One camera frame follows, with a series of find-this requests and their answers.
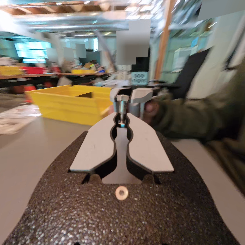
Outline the yellow plastic bin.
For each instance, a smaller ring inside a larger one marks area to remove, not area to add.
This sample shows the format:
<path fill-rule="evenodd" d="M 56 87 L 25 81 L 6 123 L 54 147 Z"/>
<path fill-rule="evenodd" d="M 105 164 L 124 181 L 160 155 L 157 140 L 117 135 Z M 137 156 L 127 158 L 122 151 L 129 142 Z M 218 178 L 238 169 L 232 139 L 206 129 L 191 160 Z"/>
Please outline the yellow plastic bin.
<path fill-rule="evenodd" d="M 110 87 L 64 85 L 32 92 L 32 102 L 44 118 L 93 126 L 108 115 Z M 93 98 L 77 97 L 93 92 Z"/>

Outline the grey notice board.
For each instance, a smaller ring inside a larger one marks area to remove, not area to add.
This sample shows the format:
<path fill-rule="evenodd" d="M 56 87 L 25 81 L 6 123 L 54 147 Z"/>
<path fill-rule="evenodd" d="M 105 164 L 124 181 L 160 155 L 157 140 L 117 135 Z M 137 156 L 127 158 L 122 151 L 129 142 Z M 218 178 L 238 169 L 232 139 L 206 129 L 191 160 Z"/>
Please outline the grey notice board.
<path fill-rule="evenodd" d="M 183 69 L 188 57 L 191 54 L 191 48 L 179 48 L 174 52 L 172 72 L 179 72 Z"/>

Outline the silver hex bolt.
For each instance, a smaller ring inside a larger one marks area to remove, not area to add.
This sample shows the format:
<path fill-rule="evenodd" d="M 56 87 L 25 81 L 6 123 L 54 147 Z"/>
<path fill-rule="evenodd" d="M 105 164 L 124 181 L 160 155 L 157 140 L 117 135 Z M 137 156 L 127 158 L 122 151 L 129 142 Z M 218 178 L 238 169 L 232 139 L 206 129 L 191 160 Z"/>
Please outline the silver hex bolt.
<path fill-rule="evenodd" d="M 121 128 L 124 128 L 125 127 L 125 115 L 126 115 L 126 105 L 127 105 L 127 102 L 125 101 L 120 101 L 119 102 L 119 126 Z"/>

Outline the laminated printed sheet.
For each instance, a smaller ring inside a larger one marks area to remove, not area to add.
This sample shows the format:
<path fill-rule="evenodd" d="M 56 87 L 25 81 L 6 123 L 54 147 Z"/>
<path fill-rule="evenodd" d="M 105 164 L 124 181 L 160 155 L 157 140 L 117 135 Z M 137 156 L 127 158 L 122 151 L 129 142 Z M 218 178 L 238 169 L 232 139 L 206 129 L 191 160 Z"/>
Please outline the laminated printed sheet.
<path fill-rule="evenodd" d="M 15 134 L 42 116 L 38 106 L 22 105 L 0 113 L 0 135 Z"/>

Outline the small yellow storage bin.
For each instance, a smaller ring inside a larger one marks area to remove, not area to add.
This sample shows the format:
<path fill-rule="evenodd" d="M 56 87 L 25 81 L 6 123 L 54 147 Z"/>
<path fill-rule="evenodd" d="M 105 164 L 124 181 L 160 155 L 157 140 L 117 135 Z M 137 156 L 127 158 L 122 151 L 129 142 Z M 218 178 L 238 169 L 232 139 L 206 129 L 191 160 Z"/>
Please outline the small yellow storage bin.
<path fill-rule="evenodd" d="M 24 75 L 24 71 L 19 66 L 0 66 L 0 75 Z"/>

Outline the person's right forearm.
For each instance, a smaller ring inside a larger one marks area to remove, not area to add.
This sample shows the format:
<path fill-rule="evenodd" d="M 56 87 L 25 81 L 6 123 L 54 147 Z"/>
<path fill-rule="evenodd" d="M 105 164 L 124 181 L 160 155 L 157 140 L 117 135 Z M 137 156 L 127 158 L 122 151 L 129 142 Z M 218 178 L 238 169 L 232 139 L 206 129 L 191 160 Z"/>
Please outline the person's right forearm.
<path fill-rule="evenodd" d="M 167 137 L 244 140 L 245 60 L 230 81 L 214 94 L 183 104 L 160 98 L 153 102 L 157 112 L 150 125 Z"/>

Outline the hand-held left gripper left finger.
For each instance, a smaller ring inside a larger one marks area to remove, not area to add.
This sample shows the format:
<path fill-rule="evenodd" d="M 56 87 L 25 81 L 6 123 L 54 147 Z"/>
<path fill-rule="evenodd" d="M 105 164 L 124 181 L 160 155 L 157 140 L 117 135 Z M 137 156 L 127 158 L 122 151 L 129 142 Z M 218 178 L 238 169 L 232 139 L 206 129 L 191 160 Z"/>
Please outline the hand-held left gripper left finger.
<path fill-rule="evenodd" d="M 87 132 L 70 172 L 97 174 L 101 179 L 117 167 L 117 113 L 114 112 L 93 125 Z"/>

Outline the black office chair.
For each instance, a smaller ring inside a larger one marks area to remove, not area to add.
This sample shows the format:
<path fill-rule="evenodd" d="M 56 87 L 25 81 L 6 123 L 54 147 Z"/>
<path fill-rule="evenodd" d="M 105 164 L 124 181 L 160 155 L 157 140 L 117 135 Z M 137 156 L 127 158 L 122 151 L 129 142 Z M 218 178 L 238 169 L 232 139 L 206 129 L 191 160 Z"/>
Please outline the black office chair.
<path fill-rule="evenodd" d="M 172 99 L 186 99 L 187 93 L 190 89 L 191 83 L 196 76 L 197 72 L 203 65 L 208 53 L 211 51 L 211 47 L 204 51 L 199 51 L 188 57 L 183 69 L 179 73 L 176 81 L 172 84 L 159 81 L 158 84 L 153 87 L 166 88 L 172 94 Z"/>

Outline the person's dark olive clothing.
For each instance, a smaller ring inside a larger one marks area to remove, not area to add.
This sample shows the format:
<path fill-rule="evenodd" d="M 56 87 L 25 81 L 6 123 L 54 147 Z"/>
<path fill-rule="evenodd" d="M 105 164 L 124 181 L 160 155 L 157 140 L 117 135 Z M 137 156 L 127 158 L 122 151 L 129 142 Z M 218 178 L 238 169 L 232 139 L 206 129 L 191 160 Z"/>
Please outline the person's dark olive clothing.
<path fill-rule="evenodd" d="M 223 138 L 219 141 L 209 141 L 205 147 L 239 191 L 245 195 L 244 143 L 230 138 Z"/>

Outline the orange traffic cone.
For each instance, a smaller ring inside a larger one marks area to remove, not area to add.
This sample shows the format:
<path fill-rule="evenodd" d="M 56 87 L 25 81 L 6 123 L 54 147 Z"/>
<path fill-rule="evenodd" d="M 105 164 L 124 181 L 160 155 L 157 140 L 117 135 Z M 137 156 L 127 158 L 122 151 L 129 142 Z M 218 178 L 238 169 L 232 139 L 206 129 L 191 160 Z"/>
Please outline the orange traffic cone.
<path fill-rule="evenodd" d="M 32 103 L 32 97 L 31 97 L 31 94 L 33 91 L 36 90 L 36 87 L 32 84 L 27 84 L 27 85 L 24 85 L 24 94 L 25 94 L 25 97 L 26 97 L 26 100 L 25 102 L 26 103 Z"/>

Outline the long red storage bin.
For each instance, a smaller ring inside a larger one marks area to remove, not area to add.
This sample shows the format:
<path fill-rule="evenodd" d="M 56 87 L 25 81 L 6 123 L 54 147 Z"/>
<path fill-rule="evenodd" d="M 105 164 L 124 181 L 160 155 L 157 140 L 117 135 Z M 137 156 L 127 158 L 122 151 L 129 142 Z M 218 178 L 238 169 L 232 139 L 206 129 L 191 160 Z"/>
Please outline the long red storage bin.
<path fill-rule="evenodd" d="M 22 70 L 25 72 L 27 75 L 38 75 L 38 74 L 44 74 L 44 69 L 42 67 L 27 67 L 27 66 L 22 66 Z"/>

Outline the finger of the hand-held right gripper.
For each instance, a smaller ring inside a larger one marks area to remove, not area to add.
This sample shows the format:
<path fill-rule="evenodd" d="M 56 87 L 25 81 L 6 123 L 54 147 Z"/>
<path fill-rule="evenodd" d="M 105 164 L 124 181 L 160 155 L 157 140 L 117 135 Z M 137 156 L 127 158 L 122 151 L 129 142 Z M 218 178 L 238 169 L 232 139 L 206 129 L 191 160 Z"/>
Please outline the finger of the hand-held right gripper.
<path fill-rule="evenodd" d="M 153 97 L 152 88 L 136 88 L 132 90 L 129 100 L 129 113 L 143 119 L 145 103 Z"/>
<path fill-rule="evenodd" d="M 110 91 L 110 101 L 112 105 L 110 106 L 110 114 L 113 112 L 118 112 L 119 103 L 117 102 L 117 95 L 127 95 L 131 96 L 132 88 L 112 88 Z"/>

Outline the person's right hand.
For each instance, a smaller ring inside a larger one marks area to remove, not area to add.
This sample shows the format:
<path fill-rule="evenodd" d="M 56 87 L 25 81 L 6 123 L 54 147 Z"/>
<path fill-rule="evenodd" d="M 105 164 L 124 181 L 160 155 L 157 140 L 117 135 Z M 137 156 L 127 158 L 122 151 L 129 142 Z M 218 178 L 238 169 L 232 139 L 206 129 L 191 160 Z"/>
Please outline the person's right hand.
<path fill-rule="evenodd" d="M 151 124 L 152 120 L 158 114 L 159 111 L 159 102 L 156 100 L 150 100 L 145 103 L 143 121 L 148 125 Z"/>

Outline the wooden post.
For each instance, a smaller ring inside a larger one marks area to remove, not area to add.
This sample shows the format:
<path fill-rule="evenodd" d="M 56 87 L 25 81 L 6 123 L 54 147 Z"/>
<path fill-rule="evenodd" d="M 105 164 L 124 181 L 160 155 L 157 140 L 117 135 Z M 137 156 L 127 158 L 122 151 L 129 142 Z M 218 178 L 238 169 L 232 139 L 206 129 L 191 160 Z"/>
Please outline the wooden post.
<path fill-rule="evenodd" d="M 167 0 L 166 1 L 166 8 L 165 8 L 165 26 L 163 29 L 163 32 L 161 34 L 160 38 L 160 43 L 159 43 L 159 48 L 158 48 L 158 59 L 156 63 L 156 69 L 155 69 L 155 79 L 160 79 L 161 77 L 161 70 L 164 65 L 164 59 L 165 59 L 165 54 L 166 54 L 166 49 L 167 49 L 167 44 L 169 40 L 169 25 L 172 20 L 172 11 L 173 8 L 176 4 L 176 0 Z"/>

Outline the black-backed document stand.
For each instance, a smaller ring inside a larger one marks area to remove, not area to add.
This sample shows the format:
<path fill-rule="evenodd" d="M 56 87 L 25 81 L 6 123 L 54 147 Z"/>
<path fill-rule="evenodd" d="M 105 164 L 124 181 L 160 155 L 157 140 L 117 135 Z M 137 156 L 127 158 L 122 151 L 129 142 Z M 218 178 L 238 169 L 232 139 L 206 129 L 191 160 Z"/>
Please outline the black-backed document stand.
<path fill-rule="evenodd" d="M 116 65 L 116 59 L 115 59 L 115 56 L 113 56 L 113 54 L 111 53 L 111 51 L 110 51 L 110 49 L 109 49 L 109 47 L 108 47 L 108 45 L 106 43 L 106 39 L 104 38 L 104 36 L 102 35 L 102 33 L 98 29 L 93 30 L 93 32 L 97 36 L 98 42 L 101 44 L 104 52 L 106 53 L 108 62 L 110 64 L 113 72 L 117 72 L 118 68 L 117 68 L 117 65 Z"/>

